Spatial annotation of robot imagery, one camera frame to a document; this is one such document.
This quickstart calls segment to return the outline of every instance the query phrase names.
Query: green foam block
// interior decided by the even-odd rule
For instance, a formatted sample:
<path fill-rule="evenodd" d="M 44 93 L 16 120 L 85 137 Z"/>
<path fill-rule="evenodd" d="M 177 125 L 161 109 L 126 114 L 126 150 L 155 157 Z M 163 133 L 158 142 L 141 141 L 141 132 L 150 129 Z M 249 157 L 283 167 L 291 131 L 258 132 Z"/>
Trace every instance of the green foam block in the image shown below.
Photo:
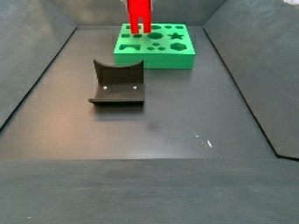
<path fill-rule="evenodd" d="M 123 24 L 115 48 L 118 66 L 141 60 L 145 68 L 193 69 L 195 51 L 185 24 L 153 24 L 153 33 L 131 34 L 130 24 Z"/>

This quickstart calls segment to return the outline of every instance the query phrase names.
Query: star-shaped hole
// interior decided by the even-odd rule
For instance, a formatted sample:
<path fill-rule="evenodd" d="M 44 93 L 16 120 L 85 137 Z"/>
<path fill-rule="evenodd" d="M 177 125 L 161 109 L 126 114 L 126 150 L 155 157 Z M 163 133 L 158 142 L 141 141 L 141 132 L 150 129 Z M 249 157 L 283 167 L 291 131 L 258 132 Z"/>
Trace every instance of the star-shaped hole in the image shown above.
<path fill-rule="evenodd" d="M 174 34 L 169 35 L 173 39 L 183 39 L 185 35 L 178 34 L 178 32 L 175 32 Z"/>

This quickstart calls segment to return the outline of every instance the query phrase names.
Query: black plastic holder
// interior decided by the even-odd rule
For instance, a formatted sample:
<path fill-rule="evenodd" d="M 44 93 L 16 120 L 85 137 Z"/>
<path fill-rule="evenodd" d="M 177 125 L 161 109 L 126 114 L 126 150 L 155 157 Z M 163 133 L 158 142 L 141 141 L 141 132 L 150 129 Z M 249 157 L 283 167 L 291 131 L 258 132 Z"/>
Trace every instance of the black plastic holder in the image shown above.
<path fill-rule="evenodd" d="M 98 92 L 94 104 L 145 104 L 145 62 L 131 66 L 109 66 L 94 60 L 98 73 Z"/>

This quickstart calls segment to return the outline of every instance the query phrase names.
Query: gray wall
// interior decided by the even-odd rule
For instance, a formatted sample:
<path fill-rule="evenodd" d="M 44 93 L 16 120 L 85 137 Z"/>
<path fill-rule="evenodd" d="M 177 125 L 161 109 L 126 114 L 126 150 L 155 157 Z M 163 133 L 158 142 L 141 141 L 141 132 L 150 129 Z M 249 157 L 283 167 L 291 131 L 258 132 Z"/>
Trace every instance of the gray wall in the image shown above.
<path fill-rule="evenodd" d="M 127 11 L 121 0 L 54 0 L 79 25 L 122 25 Z M 155 0 L 157 23 L 203 25 L 226 0 Z"/>
<path fill-rule="evenodd" d="M 205 25 L 279 155 L 299 158 L 299 10 L 229 0 Z"/>
<path fill-rule="evenodd" d="M 0 0 L 0 128 L 77 24 L 50 0 Z"/>

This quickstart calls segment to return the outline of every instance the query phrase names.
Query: red robot gripper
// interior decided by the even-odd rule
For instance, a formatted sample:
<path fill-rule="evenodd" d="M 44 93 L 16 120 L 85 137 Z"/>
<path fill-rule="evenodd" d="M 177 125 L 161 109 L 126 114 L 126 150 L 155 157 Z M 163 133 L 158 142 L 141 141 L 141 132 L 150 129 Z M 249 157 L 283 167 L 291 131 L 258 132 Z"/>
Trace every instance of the red robot gripper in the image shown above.
<path fill-rule="evenodd" d="M 139 33 L 138 19 L 143 19 L 145 33 L 153 31 L 153 1 L 151 0 L 127 0 L 129 18 L 131 32 Z"/>

